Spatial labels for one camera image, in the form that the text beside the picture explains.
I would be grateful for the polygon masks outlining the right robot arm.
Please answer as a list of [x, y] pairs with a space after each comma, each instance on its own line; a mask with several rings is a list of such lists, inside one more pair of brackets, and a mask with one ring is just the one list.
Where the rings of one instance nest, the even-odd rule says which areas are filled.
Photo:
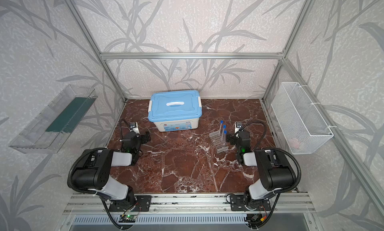
[[259, 179], [248, 186], [242, 197], [231, 196], [235, 199], [233, 203], [238, 205], [234, 210], [259, 210], [270, 198], [292, 191], [300, 183], [300, 164], [289, 152], [276, 147], [252, 149], [250, 133], [247, 131], [226, 135], [226, 142], [237, 148], [239, 164], [257, 167], [259, 173]]

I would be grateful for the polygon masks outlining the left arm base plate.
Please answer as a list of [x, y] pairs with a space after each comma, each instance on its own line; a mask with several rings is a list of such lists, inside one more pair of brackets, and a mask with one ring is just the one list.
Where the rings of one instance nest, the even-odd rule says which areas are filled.
[[151, 205], [152, 196], [139, 195], [135, 198], [127, 198], [120, 201], [111, 201], [110, 212], [148, 212]]

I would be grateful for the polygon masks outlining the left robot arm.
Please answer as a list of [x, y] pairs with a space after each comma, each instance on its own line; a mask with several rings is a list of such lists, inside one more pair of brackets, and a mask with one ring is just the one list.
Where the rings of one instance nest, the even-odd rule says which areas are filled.
[[103, 201], [126, 202], [134, 205], [133, 188], [110, 175], [112, 167], [128, 167], [137, 163], [141, 145], [151, 141], [150, 132], [144, 135], [134, 131], [122, 139], [122, 148], [94, 148], [85, 150], [70, 168], [67, 185], [72, 190], [99, 196]]

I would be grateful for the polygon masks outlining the blue plastic lid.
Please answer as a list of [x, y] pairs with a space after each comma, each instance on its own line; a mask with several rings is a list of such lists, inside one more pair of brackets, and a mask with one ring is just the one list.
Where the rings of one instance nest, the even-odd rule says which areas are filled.
[[151, 96], [148, 119], [153, 123], [196, 119], [201, 116], [202, 102], [196, 90], [162, 92]]

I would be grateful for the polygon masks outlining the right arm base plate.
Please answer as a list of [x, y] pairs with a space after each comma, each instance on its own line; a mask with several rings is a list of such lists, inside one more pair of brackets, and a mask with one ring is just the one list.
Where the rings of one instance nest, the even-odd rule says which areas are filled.
[[247, 198], [244, 195], [230, 195], [230, 205], [231, 211], [244, 211], [244, 212], [253, 212], [253, 211], [270, 211], [272, 209], [271, 203], [269, 200], [253, 200]]

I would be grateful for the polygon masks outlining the clear test tube rack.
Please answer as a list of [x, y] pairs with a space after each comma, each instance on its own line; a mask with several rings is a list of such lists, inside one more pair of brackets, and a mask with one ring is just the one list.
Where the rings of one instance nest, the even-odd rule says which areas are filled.
[[222, 135], [219, 131], [210, 133], [209, 137], [213, 146], [216, 148], [217, 153], [222, 153], [229, 150], [229, 147], [224, 140], [224, 135]]

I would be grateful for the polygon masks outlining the white plastic bin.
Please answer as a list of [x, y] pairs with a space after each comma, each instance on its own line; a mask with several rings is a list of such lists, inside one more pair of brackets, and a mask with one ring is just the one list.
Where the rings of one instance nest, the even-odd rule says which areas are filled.
[[197, 129], [199, 126], [199, 118], [154, 122], [159, 132], [172, 132]]

